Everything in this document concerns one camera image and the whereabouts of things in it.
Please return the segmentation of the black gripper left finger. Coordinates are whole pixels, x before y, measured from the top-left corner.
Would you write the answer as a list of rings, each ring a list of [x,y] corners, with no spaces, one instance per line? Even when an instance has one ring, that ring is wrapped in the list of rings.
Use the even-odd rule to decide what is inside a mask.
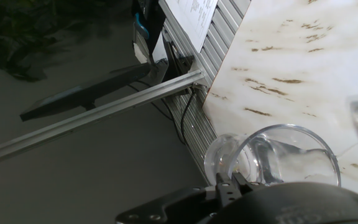
[[[207,223],[219,209],[214,187],[186,187],[118,214],[122,224]]]

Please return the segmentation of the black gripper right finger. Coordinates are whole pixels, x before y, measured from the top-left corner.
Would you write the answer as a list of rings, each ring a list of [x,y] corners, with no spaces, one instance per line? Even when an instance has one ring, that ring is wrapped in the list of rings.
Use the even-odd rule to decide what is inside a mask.
[[[263,187],[264,185],[258,182],[249,182],[239,172],[232,173],[231,177],[223,172],[216,174],[216,196],[220,207],[226,207],[243,195]]]

